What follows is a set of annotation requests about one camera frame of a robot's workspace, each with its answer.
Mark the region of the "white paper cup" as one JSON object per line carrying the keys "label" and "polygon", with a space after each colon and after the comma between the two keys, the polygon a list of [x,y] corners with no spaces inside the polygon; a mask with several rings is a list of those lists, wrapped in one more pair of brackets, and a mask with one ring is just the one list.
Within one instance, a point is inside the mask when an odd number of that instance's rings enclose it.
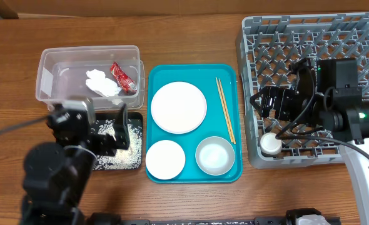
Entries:
{"label": "white paper cup", "polygon": [[276,138],[276,134],[268,132],[260,138],[260,149],[262,155],[266,157],[275,157],[281,153],[282,142]]}

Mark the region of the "wooden chopstick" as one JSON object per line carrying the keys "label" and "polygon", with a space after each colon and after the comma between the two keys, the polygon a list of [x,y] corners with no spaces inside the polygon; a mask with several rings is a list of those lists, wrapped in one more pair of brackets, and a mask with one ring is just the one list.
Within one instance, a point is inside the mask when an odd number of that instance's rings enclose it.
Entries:
{"label": "wooden chopstick", "polygon": [[225,99],[225,95],[224,95],[224,92],[223,92],[223,87],[221,85],[220,80],[217,77],[215,79],[216,79],[216,85],[217,85],[217,88],[218,88],[218,93],[220,95],[221,107],[223,109],[223,113],[224,113],[224,116],[225,116],[225,121],[226,121],[226,126],[227,126],[227,129],[228,129],[228,134],[230,136],[230,141],[231,141],[231,143],[235,144],[236,141],[235,141],[235,137],[234,137],[234,134],[233,134],[232,127],[231,127],[231,121],[230,121],[230,116],[229,116],[229,113],[228,113],[228,108],[227,108],[227,105],[226,105],[226,99]]}
{"label": "wooden chopstick", "polygon": [[230,139],[231,139],[231,142],[233,144],[236,144],[236,139],[235,139],[235,135],[234,135],[232,124],[231,124],[231,118],[230,118],[230,114],[229,114],[229,110],[228,110],[228,105],[226,103],[226,97],[225,97],[225,93],[224,93],[223,86],[222,86],[222,83],[221,83],[220,79],[218,79],[218,87],[220,89],[220,97],[221,97],[221,101],[222,101],[222,107],[223,107],[223,110],[225,112],[225,119],[226,119],[226,123],[227,123],[227,126],[228,126],[228,132],[229,132],[229,135],[230,135]]}

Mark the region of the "red snack wrapper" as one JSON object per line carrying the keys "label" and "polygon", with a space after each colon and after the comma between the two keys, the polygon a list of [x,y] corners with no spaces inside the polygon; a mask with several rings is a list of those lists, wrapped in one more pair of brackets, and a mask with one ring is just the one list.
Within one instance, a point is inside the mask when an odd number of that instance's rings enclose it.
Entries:
{"label": "red snack wrapper", "polygon": [[135,93],[137,91],[134,81],[121,69],[117,62],[111,65],[110,71],[118,85],[126,94]]}

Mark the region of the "white napkin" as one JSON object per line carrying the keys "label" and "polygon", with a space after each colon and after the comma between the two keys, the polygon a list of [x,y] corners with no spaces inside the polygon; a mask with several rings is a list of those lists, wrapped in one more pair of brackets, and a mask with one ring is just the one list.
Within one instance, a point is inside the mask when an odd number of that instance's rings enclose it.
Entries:
{"label": "white napkin", "polygon": [[119,105],[123,102],[119,98],[122,88],[118,86],[116,81],[107,78],[104,72],[93,69],[92,71],[86,71],[86,75],[88,77],[86,85],[90,90],[102,97],[109,98],[109,101],[114,105]]}

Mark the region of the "large white plate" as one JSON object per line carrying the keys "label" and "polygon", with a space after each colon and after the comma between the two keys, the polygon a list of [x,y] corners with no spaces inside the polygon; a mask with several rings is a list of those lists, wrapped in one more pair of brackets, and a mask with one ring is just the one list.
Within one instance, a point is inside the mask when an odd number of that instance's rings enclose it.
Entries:
{"label": "large white plate", "polygon": [[207,101],[195,85],[176,81],[164,85],[151,100],[153,121],[164,131],[185,134],[195,130],[204,121]]}

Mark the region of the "grey-white bowl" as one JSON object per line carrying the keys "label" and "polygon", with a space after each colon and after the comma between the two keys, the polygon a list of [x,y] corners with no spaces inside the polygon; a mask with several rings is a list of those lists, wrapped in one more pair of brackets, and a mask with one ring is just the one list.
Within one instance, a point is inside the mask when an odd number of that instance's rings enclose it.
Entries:
{"label": "grey-white bowl", "polygon": [[204,173],[220,176],[233,167],[236,156],[229,141],[219,136],[210,136],[198,144],[195,159],[198,167]]}

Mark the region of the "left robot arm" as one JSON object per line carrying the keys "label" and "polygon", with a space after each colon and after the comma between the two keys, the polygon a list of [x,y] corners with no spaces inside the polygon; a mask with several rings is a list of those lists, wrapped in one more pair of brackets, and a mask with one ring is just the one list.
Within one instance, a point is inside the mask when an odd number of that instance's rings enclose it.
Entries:
{"label": "left robot arm", "polygon": [[128,149],[128,109],[112,115],[95,113],[91,103],[55,104],[46,124],[55,140],[31,148],[24,159],[21,224],[121,224],[117,214],[90,217],[79,202],[98,156]]}

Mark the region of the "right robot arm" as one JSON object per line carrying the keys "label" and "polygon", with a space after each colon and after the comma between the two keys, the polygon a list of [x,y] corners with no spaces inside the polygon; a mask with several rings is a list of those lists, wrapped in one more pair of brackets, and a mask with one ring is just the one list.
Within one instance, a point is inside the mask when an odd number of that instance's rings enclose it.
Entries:
{"label": "right robot arm", "polygon": [[293,62],[294,89],[265,86],[250,97],[260,117],[271,110],[287,125],[277,141],[313,140],[335,143],[348,169],[361,224],[369,224],[369,101],[362,99],[355,58]]}

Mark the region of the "grey dishwasher rack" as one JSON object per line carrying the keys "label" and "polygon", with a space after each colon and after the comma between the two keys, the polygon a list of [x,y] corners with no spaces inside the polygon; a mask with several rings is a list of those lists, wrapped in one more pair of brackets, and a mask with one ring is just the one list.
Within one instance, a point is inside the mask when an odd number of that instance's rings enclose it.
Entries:
{"label": "grey dishwasher rack", "polygon": [[[245,99],[265,86],[292,88],[294,75],[288,66],[301,59],[356,58],[358,83],[363,99],[369,100],[369,12],[249,16],[236,39],[238,67]],[[264,156],[260,137],[278,132],[284,122],[262,118],[250,103],[245,105],[248,159],[257,169],[298,168],[342,162],[331,142],[291,140],[275,157]]]}

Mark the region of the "clear plastic storage bin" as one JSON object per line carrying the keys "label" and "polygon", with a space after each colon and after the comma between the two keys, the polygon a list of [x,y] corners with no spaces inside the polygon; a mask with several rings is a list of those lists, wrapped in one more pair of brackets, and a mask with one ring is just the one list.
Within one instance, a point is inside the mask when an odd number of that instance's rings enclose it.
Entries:
{"label": "clear plastic storage bin", "polygon": [[[94,69],[114,80],[110,67],[118,63],[120,68],[134,81],[137,91],[104,97],[86,85],[87,72]],[[119,103],[129,109],[140,109],[144,104],[144,65],[139,49],[135,45],[80,46],[45,49],[40,57],[36,99],[53,110],[53,104],[72,96],[91,98],[96,111],[114,111]]]}

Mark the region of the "teal plastic serving tray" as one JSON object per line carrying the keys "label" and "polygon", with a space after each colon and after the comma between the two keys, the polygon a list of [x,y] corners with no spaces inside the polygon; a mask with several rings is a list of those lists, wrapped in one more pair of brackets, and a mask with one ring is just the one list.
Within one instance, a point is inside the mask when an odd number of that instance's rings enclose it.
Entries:
{"label": "teal plastic serving tray", "polygon": [[[210,136],[219,136],[230,140],[225,116],[221,107],[220,95],[216,79],[221,81],[228,107],[230,121],[235,141],[233,149],[235,161],[232,168],[220,176],[212,176],[203,172],[196,163],[197,145]],[[153,121],[151,101],[164,85],[183,81],[195,85],[205,96],[207,112],[204,121],[194,131],[186,134],[171,134],[162,130]],[[148,76],[148,110],[146,122],[146,149],[161,140],[171,140],[178,143],[184,150],[186,162],[181,173],[169,180],[161,180],[147,172],[155,183],[232,183],[243,172],[241,149],[240,113],[236,73],[227,64],[165,64],[154,67]]]}

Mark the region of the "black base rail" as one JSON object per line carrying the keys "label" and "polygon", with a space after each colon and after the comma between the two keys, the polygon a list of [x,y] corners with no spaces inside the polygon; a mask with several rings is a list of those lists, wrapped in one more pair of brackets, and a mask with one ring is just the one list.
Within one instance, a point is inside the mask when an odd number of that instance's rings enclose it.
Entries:
{"label": "black base rail", "polygon": [[150,221],[147,219],[121,220],[116,225],[285,225],[283,217],[256,217],[249,220],[215,220],[215,221]]}

